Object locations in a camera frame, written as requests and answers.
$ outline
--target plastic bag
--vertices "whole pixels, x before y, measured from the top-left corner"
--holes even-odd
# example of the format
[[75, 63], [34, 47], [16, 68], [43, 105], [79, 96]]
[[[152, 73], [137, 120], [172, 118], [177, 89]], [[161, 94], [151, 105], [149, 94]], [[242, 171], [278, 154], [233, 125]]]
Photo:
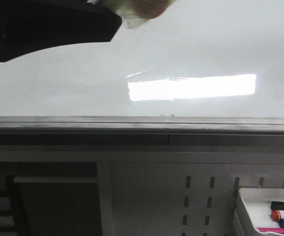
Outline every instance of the plastic bag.
[[124, 19], [133, 29], [160, 16], [175, 0], [100, 0], [102, 5]]

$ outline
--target black marker cap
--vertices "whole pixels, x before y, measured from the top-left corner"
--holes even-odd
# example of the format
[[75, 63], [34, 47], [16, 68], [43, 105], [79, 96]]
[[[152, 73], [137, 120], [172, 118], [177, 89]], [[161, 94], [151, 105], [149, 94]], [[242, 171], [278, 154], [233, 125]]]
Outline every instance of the black marker cap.
[[271, 210], [284, 210], [284, 202], [272, 202]]

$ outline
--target metal frame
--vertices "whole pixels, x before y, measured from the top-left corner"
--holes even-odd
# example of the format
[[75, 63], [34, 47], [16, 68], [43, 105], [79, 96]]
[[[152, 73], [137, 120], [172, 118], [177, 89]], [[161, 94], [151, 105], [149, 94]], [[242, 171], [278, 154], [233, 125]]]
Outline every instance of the metal frame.
[[0, 130], [284, 132], [284, 118], [0, 117]]

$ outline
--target black object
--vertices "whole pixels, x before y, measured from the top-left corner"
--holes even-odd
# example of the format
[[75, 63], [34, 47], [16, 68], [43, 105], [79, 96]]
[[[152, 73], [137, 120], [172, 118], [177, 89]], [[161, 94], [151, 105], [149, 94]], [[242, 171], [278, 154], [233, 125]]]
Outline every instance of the black object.
[[0, 0], [0, 62], [50, 47], [109, 42], [121, 18], [81, 0]]
[[7, 176], [6, 187], [9, 193], [10, 205], [13, 211], [15, 230], [18, 236], [31, 236], [28, 215], [19, 185], [13, 182], [14, 176]]
[[284, 210], [284, 202], [275, 202], [271, 203], [271, 210]]
[[[21, 168], [30, 178], [97, 178], [93, 162], [22, 163]], [[18, 186], [32, 236], [102, 236], [98, 183], [23, 181]]]

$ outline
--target black mount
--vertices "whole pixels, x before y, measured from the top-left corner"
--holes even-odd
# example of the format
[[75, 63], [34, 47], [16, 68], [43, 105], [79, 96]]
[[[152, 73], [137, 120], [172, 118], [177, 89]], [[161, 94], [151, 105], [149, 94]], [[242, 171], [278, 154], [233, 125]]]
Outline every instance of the black mount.
[[0, 0], [0, 62], [50, 47], [109, 42], [121, 18], [83, 0]]

